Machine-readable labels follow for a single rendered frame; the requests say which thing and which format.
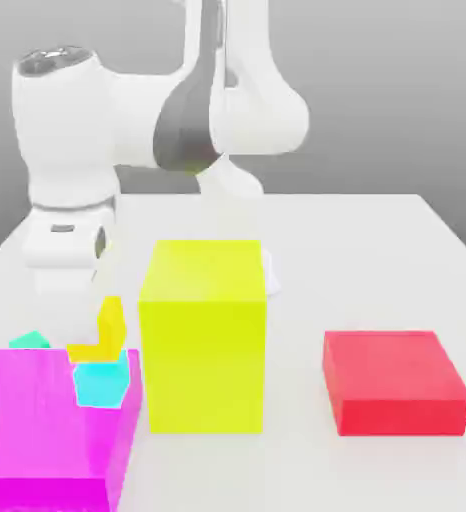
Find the small cyan cube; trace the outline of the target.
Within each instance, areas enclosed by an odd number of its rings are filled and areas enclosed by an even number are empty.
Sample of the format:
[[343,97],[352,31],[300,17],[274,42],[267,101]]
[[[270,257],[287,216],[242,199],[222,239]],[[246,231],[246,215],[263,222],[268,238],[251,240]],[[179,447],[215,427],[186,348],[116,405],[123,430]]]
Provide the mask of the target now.
[[73,381],[78,406],[120,409],[130,386],[127,352],[122,350],[114,362],[77,364]]

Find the small yellow cube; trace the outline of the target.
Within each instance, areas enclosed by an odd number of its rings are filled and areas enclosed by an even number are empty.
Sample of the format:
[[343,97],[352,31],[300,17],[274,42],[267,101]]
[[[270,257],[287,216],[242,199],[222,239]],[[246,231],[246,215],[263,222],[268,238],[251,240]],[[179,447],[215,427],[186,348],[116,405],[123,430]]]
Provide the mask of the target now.
[[119,296],[106,296],[103,299],[97,315],[95,334],[94,342],[87,339],[66,346],[71,363],[113,363],[119,359],[127,334]]

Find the large red box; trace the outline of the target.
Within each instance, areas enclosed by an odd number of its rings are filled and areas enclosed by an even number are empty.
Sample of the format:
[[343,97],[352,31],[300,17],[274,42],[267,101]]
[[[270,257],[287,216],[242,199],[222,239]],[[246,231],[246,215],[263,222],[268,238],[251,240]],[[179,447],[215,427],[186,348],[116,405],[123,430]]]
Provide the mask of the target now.
[[322,367],[341,436],[462,436],[466,385],[431,331],[327,331]]

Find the small green cube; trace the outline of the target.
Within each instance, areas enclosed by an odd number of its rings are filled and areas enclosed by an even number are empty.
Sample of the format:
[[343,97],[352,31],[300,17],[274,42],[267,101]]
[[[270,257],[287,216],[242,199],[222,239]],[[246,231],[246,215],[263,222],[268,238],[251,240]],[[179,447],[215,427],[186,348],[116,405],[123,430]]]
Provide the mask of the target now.
[[48,349],[49,341],[38,331],[23,334],[9,342],[11,349]]

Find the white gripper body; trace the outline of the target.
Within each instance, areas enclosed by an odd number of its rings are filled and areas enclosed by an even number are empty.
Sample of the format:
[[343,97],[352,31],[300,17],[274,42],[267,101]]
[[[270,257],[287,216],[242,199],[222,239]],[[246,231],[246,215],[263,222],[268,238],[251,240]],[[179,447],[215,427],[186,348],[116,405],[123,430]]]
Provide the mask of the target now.
[[110,287],[105,270],[33,270],[41,332],[53,347],[96,345],[97,317]]

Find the large yellow-green box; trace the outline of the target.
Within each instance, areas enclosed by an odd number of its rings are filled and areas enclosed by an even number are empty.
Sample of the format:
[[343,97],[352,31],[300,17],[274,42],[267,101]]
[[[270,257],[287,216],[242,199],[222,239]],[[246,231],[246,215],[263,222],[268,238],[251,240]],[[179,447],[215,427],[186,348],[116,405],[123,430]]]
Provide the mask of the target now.
[[151,432],[262,431],[267,296],[259,241],[158,241],[138,311]]

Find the large magenta box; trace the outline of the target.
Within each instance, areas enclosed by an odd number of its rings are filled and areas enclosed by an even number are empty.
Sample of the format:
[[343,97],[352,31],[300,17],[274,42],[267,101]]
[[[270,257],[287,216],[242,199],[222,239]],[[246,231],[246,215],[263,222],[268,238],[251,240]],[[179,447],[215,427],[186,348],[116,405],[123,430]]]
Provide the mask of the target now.
[[65,351],[0,349],[0,512],[117,512],[142,403],[128,362],[121,407],[87,408]]

